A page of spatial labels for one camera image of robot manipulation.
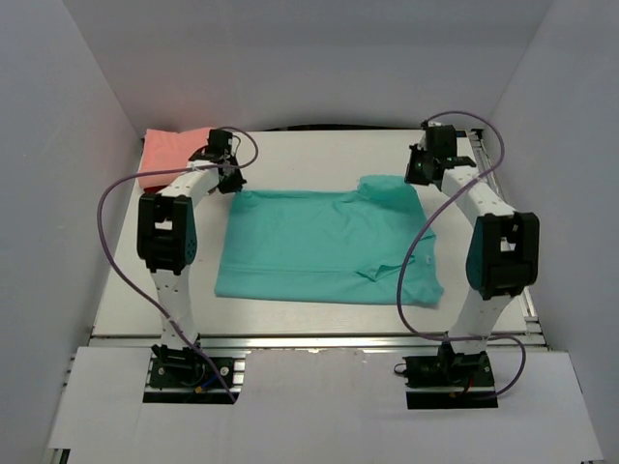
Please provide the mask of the teal t-shirt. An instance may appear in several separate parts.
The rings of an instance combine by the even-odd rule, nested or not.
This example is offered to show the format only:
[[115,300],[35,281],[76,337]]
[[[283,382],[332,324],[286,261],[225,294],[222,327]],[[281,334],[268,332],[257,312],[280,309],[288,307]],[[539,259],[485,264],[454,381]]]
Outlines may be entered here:
[[247,190],[228,216],[221,298],[345,305],[437,305],[433,231],[417,191],[368,175],[349,191]]

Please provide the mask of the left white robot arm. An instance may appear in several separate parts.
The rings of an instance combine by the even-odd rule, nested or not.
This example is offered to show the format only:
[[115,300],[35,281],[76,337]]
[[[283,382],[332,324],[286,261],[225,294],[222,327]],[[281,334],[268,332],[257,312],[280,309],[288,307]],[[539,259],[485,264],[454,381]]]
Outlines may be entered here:
[[209,194],[236,193],[244,179],[234,152],[236,136],[215,129],[188,162],[188,171],[138,202],[137,254],[144,261],[164,309],[161,345],[182,350],[194,345],[199,333],[192,315],[190,265],[198,251],[195,207]]

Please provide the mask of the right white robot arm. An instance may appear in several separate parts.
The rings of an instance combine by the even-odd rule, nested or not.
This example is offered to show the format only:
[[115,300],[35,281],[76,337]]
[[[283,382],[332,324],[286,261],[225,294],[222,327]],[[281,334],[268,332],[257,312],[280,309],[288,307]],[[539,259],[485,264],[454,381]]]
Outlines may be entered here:
[[537,280],[540,221],[500,198],[476,162],[458,152],[454,127],[426,125],[410,150],[405,182],[436,186],[473,228],[465,260],[469,291],[447,338],[454,354],[476,356],[504,309]]

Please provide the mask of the folded pink t-shirt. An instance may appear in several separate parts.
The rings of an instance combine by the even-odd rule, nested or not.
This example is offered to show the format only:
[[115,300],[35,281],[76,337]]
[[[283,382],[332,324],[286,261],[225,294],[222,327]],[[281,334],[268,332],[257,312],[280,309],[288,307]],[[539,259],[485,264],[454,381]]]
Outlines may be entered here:
[[192,154],[207,144],[210,130],[147,130],[139,172],[185,168]]

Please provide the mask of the folded red t-shirt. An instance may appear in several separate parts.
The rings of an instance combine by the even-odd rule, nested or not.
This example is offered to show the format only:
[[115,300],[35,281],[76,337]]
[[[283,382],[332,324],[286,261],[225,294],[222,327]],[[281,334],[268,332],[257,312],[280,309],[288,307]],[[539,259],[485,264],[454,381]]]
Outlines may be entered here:
[[145,188],[143,192],[144,193],[158,193],[163,189],[165,189],[165,186],[154,186],[154,187]]

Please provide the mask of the black strip behind table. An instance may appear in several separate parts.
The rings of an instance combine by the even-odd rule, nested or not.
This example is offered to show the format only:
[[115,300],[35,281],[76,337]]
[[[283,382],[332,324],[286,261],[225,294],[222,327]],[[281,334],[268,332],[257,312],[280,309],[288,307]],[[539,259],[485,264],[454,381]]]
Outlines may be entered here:
[[388,126],[364,124],[300,124],[264,129],[263,131],[416,131],[421,126]]

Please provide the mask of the aluminium front rail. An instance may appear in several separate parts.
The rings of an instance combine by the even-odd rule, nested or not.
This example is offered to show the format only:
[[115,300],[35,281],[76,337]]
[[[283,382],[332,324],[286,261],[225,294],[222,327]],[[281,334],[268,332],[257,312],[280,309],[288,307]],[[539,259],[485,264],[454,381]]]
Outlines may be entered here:
[[[546,349],[545,338],[541,333],[517,333],[513,335],[525,347]],[[95,335],[89,340],[90,346],[103,347],[146,347],[159,341],[152,336],[103,336]],[[299,336],[206,336],[200,337],[204,349],[323,349],[323,348],[368,348],[396,349],[420,348],[435,345],[437,342],[413,335],[299,335]],[[495,347],[516,346],[513,340],[493,340],[488,344]]]

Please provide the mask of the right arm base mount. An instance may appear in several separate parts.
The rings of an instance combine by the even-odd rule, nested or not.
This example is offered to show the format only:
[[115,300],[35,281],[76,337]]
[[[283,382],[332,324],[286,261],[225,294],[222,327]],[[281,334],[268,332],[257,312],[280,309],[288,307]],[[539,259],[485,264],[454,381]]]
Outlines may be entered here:
[[410,356],[394,373],[405,380],[409,411],[496,409],[498,399],[487,352]]

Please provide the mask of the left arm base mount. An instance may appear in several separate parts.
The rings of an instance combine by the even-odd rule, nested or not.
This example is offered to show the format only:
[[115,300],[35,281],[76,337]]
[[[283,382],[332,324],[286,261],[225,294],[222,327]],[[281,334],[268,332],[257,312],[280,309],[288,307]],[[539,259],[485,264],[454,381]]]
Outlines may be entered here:
[[146,404],[232,405],[239,396],[237,360],[213,357],[213,364],[191,348],[151,347],[142,401]]

